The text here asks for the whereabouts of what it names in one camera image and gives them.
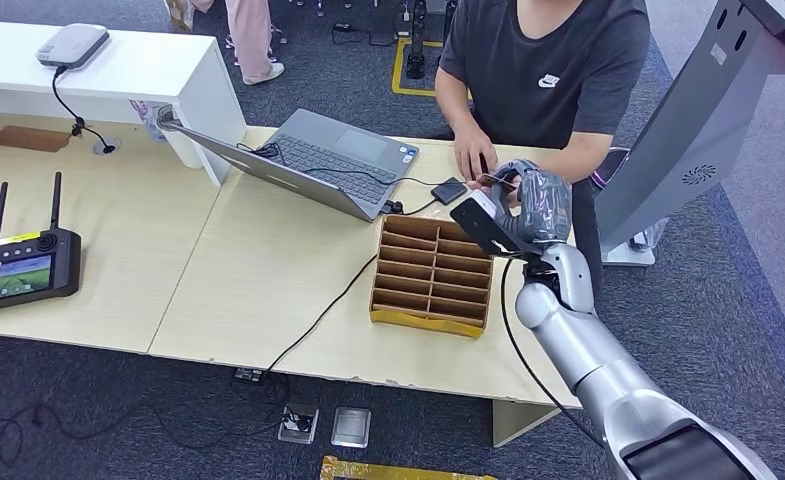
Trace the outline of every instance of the cardboard organizer box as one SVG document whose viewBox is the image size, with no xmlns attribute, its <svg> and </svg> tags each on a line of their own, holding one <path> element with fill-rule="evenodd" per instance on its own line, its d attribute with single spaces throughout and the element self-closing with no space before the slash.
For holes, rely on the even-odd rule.
<svg viewBox="0 0 785 480">
<path fill-rule="evenodd" d="M 478 338 L 492 260 L 455 223 L 387 216 L 371 293 L 372 322 Z"/>
</svg>

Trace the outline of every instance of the person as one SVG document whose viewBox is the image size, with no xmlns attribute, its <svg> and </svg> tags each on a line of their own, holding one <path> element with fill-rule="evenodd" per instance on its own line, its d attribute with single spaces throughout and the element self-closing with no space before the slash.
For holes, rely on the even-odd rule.
<svg viewBox="0 0 785 480">
<path fill-rule="evenodd" d="M 190 0 L 206 13 L 215 0 Z M 268 0 L 225 0 L 227 27 L 242 70 L 245 85 L 257 85 L 279 77 L 286 67 L 268 58 L 271 46 L 271 14 Z"/>
<path fill-rule="evenodd" d="M 575 241 L 596 296 L 601 247 L 588 177 L 607 155 L 649 41 L 643 0 L 460 0 L 436 73 L 470 187 L 484 188 L 477 179 L 498 166 L 494 144 L 559 149 L 530 160 L 572 184 Z"/>
</svg>

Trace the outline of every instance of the nike logo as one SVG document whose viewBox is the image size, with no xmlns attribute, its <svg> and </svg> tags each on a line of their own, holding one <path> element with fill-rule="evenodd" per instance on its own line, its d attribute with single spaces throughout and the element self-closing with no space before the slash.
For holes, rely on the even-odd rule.
<svg viewBox="0 0 785 480">
<path fill-rule="evenodd" d="M 539 86 L 541 88 L 554 88 L 557 86 L 557 82 L 560 81 L 560 77 L 555 77 L 554 75 L 546 74 L 544 77 L 539 79 Z"/>
</svg>

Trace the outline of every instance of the black t-shirt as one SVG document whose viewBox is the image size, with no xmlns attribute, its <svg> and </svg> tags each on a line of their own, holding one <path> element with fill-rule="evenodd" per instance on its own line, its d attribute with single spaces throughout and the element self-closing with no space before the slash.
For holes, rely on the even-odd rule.
<svg viewBox="0 0 785 480">
<path fill-rule="evenodd" d="M 584 0 L 526 37 L 517 0 L 461 0 L 439 65 L 471 90 L 494 143 L 563 148 L 572 131 L 614 134 L 648 50 L 643 0 Z"/>
</svg>

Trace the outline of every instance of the robotic arm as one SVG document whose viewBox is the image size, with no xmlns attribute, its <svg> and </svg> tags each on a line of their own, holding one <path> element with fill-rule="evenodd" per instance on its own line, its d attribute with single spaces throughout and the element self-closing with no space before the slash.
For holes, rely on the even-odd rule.
<svg viewBox="0 0 785 480">
<path fill-rule="evenodd" d="M 598 319 L 589 266 L 566 243 L 568 185 L 526 160 L 494 177 L 488 195 L 473 192 L 451 217 L 487 254 L 526 262 L 516 313 L 580 400 L 617 478 L 775 479 L 739 440 L 667 397 Z M 517 177 L 514 216 L 505 199 Z"/>
</svg>

